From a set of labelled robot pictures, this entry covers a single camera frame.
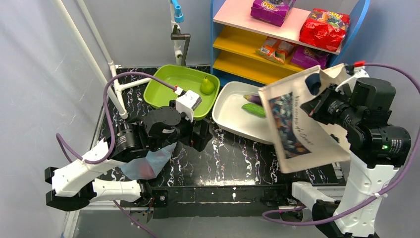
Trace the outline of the purple snack bag top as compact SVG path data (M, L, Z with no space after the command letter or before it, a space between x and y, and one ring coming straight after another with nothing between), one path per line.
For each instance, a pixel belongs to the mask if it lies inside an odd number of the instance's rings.
M255 0L251 17L281 27L294 6L295 0Z

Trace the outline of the cream canvas tote bag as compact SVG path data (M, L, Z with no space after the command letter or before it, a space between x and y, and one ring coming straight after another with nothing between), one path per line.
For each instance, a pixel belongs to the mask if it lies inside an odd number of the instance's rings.
M344 64L327 69L314 66L258 89L269 133L283 174L350 159L346 130L310 118L301 105L315 98L306 84L320 82L320 91L330 83L348 78Z

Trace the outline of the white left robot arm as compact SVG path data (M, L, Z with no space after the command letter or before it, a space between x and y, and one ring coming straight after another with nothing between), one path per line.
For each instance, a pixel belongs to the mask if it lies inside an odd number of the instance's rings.
M108 200L151 204L153 192L148 180L160 173L176 144L203 151L211 139L209 121L194 119L200 103L197 93L179 90L168 106L152 110L136 122L111 128L111 137L80 159L63 168L46 168L45 181L52 186L46 193L46 205L76 211Z

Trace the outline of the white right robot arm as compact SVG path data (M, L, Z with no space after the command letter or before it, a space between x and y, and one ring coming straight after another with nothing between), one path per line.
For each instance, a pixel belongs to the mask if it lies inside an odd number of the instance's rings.
M307 182L291 185L292 195L311 210L313 225L329 238L376 237L380 191L405 164L411 147L409 133L388 123L395 94L390 82L361 70L302 105L317 122L345 129L350 144L350 171L341 200Z

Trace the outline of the light blue printed plastic bag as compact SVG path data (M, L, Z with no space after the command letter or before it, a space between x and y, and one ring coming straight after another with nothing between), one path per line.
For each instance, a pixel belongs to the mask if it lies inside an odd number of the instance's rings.
M149 152L146 157L134 159L119 168L131 180L154 179L171 159L176 144L175 142L156 152Z

